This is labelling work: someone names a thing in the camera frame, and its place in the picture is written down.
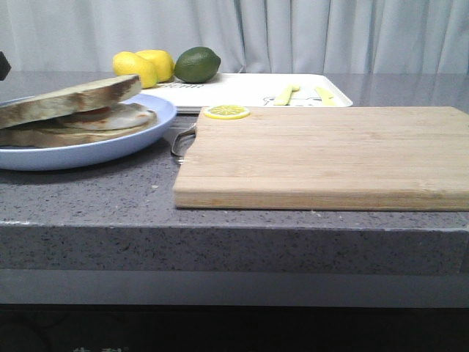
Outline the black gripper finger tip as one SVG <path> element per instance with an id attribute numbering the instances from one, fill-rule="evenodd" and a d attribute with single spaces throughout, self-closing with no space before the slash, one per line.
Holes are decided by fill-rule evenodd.
<path id="1" fill-rule="evenodd" d="M 4 52 L 0 52 L 0 81 L 3 81 L 10 73 L 11 65 L 4 55 Z"/>

